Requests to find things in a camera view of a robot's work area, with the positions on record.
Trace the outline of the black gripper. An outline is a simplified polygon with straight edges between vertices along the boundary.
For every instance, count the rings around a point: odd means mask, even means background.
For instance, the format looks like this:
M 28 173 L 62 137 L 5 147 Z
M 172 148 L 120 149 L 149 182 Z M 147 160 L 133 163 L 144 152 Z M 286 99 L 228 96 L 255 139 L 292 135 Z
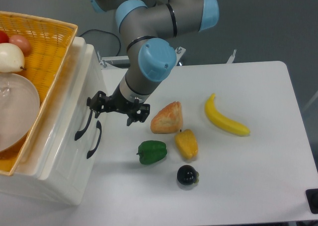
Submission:
M 98 118 L 104 112 L 118 112 L 128 116 L 127 126 L 135 122 L 145 122 L 150 115 L 150 105 L 141 104 L 138 98 L 132 102 L 127 100 L 119 90 L 115 90 L 109 99 L 105 92 L 98 91 L 93 97 L 88 97 L 86 105 Z

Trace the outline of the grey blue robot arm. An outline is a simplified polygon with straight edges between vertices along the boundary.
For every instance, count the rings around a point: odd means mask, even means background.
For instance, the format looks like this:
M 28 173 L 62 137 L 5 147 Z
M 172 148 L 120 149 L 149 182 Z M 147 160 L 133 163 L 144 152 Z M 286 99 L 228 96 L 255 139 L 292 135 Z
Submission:
M 98 11 L 115 10 L 115 21 L 130 67 L 111 96 L 99 91 L 87 100 L 90 118 L 103 112 L 128 116 L 127 124 L 144 122 L 150 113 L 148 97 L 177 64 L 169 38 L 214 27 L 219 20 L 217 0 L 91 0 Z

